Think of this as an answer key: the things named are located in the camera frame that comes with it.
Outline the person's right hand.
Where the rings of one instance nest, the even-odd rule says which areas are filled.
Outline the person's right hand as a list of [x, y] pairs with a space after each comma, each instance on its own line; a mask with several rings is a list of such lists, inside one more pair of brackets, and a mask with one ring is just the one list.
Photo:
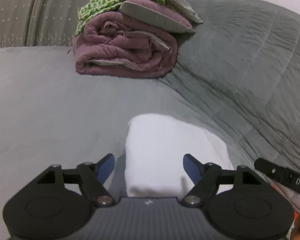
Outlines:
[[294, 221], [294, 228], [290, 233], [290, 240], [300, 240], [300, 215]]

